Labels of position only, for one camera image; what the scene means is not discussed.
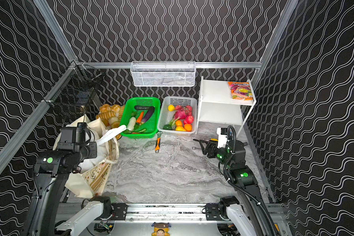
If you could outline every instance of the orange carrot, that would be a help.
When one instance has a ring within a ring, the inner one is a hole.
[[[136,120],[136,123],[140,124],[140,122],[143,119],[143,115],[144,115],[144,111],[141,112],[140,116],[138,117],[138,119]]]

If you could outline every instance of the white wave pattern wall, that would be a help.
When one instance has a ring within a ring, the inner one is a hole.
[[[47,0],[80,61],[259,61],[286,0]]]
[[[163,101],[166,96],[193,97],[198,99],[201,76],[212,80],[243,81],[251,79],[255,69],[197,69],[194,87],[135,87],[130,70],[107,69],[98,90],[103,103],[124,105],[131,97],[157,97]]]
[[[0,150],[69,62],[31,0],[0,1]],[[52,148],[58,117],[47,114],[0,175],[0,235],[19,235],[33,192],[36,153]]]
[[[249,126],[293,235],[354,236],[354,1],[299,1]]]

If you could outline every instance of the gray marble surface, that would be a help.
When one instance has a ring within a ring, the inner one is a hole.
[[[162,135],[159,153],[155,153],[156,137],[122,137],[119,140],[120,158],[111,169],[103,195],[110,196],[112,202],[133,203],[206,203],[218,202],[224,196],[237,196],[219,173],[218,160],[208,159],[200,148],[192,149],[199,147],[193,139],[217,138],[217,127],[227,125],[200,122],[197,135]],[[247,142],[244,131],[237,139]],[[253,170],[267,203],[269,200],[252,152],[248,146],[245,150],[246,164]],[[74,196],[68,200],[80,201]]]

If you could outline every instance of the white wire basket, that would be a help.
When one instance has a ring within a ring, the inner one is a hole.
[[[173,106],[181,105],[187,106],[190,105],[192,110],[192,115],[194,117],[194,121],[191,124],[191,131],[176,131],[176,130],[164,130],[164,125],[168,124],[174,117],[175,111],[169,111],[168,106],[172,104]],[[166,135],[181,135],[181,136],[190,136],[195,132],[197,128],[197,100],[195,98],[190,97],[165,97],[163,104],[161,105],[159,121],[157,122],[157,129],[162,131],[163,134]]]
[[[130,72],[137,87],[193,87],[195,62],[138,62],[131,63]]]

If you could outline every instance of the cloth bag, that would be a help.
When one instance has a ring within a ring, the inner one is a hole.
[[[77,197],[92,198],[103,193],[111,166],[118,162],[119,144],[115,136],[126,130],[126,126],[122,125],[115,129],[106,130],[101,119],[90,122],[86,116],[80,117],[67,126],[77,126],[78,122],[83,121],[87,123],[93,134],[90,141],[97,143],[97,158],[85,159],[80,163],[81,173],[69,174],[65,186]],[[57,148],[59,140],[60,134],[55,141],[54,150]]]

